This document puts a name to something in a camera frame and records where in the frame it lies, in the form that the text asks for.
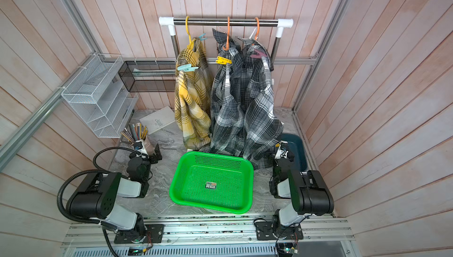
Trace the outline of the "yellow plastic hanger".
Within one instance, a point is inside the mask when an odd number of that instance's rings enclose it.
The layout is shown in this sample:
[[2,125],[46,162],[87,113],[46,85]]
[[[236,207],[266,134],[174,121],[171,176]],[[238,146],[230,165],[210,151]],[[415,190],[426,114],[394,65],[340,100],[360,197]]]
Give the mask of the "yellow plastic hanger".
[[185,30],[186,30],[186,34],[188,35],[188,38],[189,38],[189,44],[192,44],[192,35],[190,33],[190,30],[189,30],[189,24],[188,24],[188,21],[190,19],[190,16],[187,15],[186,18],[185,18]]

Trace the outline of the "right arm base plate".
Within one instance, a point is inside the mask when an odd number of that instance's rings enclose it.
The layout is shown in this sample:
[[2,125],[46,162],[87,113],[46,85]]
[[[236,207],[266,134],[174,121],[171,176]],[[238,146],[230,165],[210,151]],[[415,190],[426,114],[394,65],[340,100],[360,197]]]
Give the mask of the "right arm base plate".
[[263,218],[255,219],[252,223],[258,240],[303,239],[300,224],[283,226],[276,221],[269,222]]

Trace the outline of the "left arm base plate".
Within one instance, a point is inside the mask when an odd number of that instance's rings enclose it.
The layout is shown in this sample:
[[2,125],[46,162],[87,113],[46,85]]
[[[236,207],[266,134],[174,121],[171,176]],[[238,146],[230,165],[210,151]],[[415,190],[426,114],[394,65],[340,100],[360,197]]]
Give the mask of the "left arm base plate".
[[114,244],[159,244],[162,242],[164,224],[144,224],[128,231],[118,231]]

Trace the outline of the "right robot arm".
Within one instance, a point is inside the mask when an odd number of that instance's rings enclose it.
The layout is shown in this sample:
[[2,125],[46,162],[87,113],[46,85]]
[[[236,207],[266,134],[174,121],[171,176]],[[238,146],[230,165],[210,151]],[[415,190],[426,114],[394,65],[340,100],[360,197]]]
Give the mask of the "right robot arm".
[[289,199],[286,207],[276,210],[272,230],[276,238],[294,235],[302,221],[311,215],[322,216],[334,211],[333,197],[317,170],[299,170],[299,158],[287,141],[275,145],[273,174],[269,181],[275,198]]

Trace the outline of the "yellow plaid shirt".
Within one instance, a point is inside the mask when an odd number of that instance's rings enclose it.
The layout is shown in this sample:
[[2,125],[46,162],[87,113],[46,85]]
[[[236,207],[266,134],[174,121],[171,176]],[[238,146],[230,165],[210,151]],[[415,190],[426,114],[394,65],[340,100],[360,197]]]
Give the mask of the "yellow plaid shirt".
[[[186,148],[199,150],[210,144],[212,77],[202,41],[192,39],[176,60],[175,121],[183,135]],[[193,72],[177,67],[192,64]]]

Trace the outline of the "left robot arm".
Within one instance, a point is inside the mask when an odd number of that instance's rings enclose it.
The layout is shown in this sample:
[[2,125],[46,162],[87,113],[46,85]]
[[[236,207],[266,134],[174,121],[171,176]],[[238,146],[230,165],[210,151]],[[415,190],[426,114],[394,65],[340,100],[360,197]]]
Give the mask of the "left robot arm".
[[129,152],[127,175],[108,171],[97,163],[102,152],[93,158],[94,169],[68,178],[57,193],[57,207],[69,220],[101,225],[103,232],[116,234],[117,243],[141,244],[152,240],[152,232],[141,214],[116,203],[117,197],[144,198],[153,174],[151,166],[162,160],[159,145],[145,147],[136,141]]

